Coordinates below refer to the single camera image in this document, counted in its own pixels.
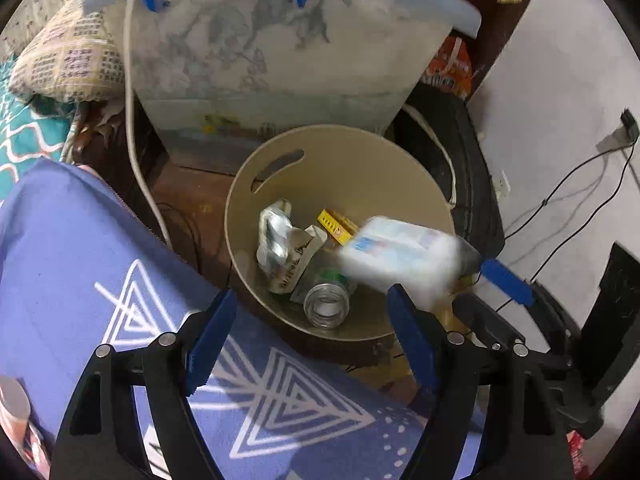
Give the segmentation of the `white tissue pack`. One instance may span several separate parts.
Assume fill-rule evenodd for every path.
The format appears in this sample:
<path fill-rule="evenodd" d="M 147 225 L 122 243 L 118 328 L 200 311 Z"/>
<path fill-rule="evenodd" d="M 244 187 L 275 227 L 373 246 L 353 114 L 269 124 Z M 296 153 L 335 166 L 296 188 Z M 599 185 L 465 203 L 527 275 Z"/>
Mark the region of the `white tissue pack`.
<path fill-rule="evenodd" d="M 463 238 L 382 216 L 370 218 L 336 258 L 346 278 L 378 292 L 401 285 L 422 311 L 444 304 L 458 281 L 480 270 L 480 253 Z"/>

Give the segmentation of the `orange snack bag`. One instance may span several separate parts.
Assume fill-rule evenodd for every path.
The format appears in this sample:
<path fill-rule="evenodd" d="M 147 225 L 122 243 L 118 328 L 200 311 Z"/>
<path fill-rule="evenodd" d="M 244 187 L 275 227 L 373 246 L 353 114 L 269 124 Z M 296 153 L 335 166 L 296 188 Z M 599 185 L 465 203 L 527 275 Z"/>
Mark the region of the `orange snack bag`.
<path fill-rule="evenodd" d="M 470 96 L 472 65 L 466 45 L 460 37 L 449 36 L 445 39 L 424 70 L 421 81 L 463 101 Z"/>

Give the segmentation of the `beige round trash bin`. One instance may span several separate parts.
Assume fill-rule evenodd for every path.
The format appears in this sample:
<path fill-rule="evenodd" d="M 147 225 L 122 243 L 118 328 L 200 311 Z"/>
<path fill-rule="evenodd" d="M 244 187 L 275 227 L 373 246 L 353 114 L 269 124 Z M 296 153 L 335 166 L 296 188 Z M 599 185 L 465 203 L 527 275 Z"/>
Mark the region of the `beige round trash bin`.
<path fill-rule="evenodd" d="M 236 173 L 227 197 L 228 252 L 238 277 L 262 310 L 301 333 L 326 340 L 360 342 L 392 336 L 385 297 L 369 287 L 357 287 L 346 320 L 324 330 L 308 321 L 301 304 L 270 292 L 256 258 L 258 220 L 278 200 L 290 204 L 296 228 L 318 226 L 329 249 L 339 248 L 353 228 L 361 228 L 374 216 L 454 232 L 447 200 L 435 180 L 420 162 L 382 136 L 345 126 L 309 126 L 256 148 Z"/>

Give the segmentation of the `yellow brown cardboard box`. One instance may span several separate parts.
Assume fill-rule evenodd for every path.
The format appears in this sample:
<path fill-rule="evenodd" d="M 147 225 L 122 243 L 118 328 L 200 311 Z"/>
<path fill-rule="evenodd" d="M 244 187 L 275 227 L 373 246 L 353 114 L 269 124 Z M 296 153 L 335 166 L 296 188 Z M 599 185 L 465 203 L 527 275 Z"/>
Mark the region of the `yellow brown cardboard box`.
<path fill-rule="evenodd" d="M 333 210 L 322 209 L 317 220 L 329 236 L 341 246 L 346 246 L 359 231 L 358 226 L 352 220 Z"/>

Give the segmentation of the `clear plastic bottle green label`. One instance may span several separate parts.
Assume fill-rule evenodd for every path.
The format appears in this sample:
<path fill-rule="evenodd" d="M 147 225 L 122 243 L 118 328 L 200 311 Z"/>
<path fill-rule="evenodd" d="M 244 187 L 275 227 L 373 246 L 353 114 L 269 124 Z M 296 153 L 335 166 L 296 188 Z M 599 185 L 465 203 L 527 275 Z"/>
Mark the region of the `clear plastic bottle green label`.
<path fill-rule="evenodd" d="M 290 299 L 303 307 L 308 322 L 330 330 L 340 326 L 350 311 L 350 298 L 357 284 L 334 268 L 306 272 Z"/>

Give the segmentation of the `teal patterned quilt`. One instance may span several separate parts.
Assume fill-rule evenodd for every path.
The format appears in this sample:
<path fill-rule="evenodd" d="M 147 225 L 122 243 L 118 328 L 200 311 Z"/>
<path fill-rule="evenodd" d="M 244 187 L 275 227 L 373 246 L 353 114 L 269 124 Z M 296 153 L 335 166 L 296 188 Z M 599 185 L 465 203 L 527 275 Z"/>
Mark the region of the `teal patterned quilt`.
<path fill-rule="evenodd" d="M 77 118 L 77 106 L 44 96 L 23 102 L 9 88 L 16 58 L 1 64 L 0 197 L 40 158 L 59 160 Z"/>

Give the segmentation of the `cream grid pattern pillow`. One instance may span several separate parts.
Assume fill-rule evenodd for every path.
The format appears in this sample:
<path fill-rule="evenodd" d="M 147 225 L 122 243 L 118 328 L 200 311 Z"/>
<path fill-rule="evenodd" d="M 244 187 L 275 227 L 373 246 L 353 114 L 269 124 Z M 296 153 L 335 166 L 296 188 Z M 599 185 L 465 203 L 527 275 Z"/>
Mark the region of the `cream grid pattern pillow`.
<path fill-rule="evenodd" d="M 14 63 L 9 90 L 21 100 L 105 101 L 125 93 L 125 71 L 101 11 L 85 14 L 70 0 Z"/>

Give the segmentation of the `blue patterned bed sheet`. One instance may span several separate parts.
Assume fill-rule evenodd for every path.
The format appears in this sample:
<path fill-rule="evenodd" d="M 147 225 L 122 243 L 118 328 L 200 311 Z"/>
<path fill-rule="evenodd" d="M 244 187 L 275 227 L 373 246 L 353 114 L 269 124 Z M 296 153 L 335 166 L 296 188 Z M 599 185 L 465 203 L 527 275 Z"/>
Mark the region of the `blue patterned bed sheet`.
<path fill-rule="evenodd" d="M 1 375 L 55 479 L 405 479 L 424 423 L 309 361 L 99 177 L 41 159 L 1 205 Z"/>

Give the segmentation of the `cream printed snack bag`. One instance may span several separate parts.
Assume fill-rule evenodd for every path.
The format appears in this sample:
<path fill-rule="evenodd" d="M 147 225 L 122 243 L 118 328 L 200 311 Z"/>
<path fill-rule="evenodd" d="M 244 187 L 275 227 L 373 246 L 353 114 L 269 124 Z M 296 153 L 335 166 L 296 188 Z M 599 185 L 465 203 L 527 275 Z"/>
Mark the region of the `cream printed snack bag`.
<path fill-rule="evenodd" d="M 276 200 L 258 219 L 256 259 L 268 278 L 269 291 L 276 295 L 288 295 L 294 290 L 311 259 L 328 240 L 320 226 L 293 226 L 291 212 L 288 200 Z"/>

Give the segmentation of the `white wall socket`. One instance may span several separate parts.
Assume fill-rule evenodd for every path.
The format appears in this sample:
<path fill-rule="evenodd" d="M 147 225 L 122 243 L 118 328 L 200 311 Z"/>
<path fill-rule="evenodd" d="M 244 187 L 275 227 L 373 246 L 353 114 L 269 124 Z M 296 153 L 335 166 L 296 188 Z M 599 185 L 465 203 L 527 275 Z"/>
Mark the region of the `white wall socket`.
<path fill-rule="evenodd" d="M 639 125 L 628 108 L 620 114 L 620 125 L 597 144 L 599 154 L 631 148 L 639 139 Z"/>

